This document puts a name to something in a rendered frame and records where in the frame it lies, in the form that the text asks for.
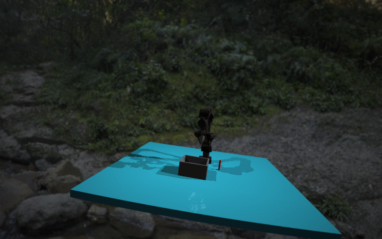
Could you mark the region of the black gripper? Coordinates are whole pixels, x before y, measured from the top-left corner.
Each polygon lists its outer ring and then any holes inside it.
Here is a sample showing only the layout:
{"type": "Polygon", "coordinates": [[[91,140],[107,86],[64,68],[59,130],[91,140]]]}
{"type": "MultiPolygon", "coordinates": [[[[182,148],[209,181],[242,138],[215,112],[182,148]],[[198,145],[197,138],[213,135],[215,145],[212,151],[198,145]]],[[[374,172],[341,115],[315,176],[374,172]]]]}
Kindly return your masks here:
{"type": "MultiPolygon", "coordinates": [[[[201,130],[203,130],[203,129],[205,129],[205,132],[206,132],[206,135],[204,135],[204,136],[206,136],[207,138],[207,140],[208,140],[208,147],[210,147],[210,145],[211,145],[211,142],[213,141],[213,139],[216,137],[216,134],[214,134],[214,133],[209,133],[208,132],[208,128],[209,128],[209,126],[204,126],[204,127],[199,127],[201,130]]],[[[194,132],[194,135],[196,136],[196,134],[195,134],[195,132],[194,132]]],[[[201,135],[200,137],[198,137],[198,136],[196,136],[197,138],[198,138],[198,140],[199,140],[199,143],[200,143],[200,145],[202,144],[202,138],[203,138],[203,135],[201,135]]]]}

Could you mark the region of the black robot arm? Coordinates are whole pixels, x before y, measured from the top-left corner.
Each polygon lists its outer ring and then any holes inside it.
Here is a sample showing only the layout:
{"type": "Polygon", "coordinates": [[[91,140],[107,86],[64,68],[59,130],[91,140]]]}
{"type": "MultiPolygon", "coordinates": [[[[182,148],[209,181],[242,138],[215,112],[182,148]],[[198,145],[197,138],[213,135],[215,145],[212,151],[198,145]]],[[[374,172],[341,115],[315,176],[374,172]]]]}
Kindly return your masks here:
{"type": "MultiPolygon", "coordinates": [[[[204,127],[207,125],[209,126],[208,132],[210,132],[211,123],[214,119],[214,112],[212,111],[212,109],[211,108],[200,109],[198,118],[200,118],[200,120],[198,121],[198,126],[204,127]]],[[[196,136],[200,137],[203,134],[206,135],[206,132],[205,132],[205,129],[203,129],[203,130],[196,131],[195,134],[196,136]]],[[[207,137],[205,136],[204,141],[202,142],[202,145],[201,145],[201,151],[203,151],[202,158],[209,158],[209,153],[212,152],[212,147],[211,145],[210,147],[208,147],[208,140],[206,138],[207,137]]]]}

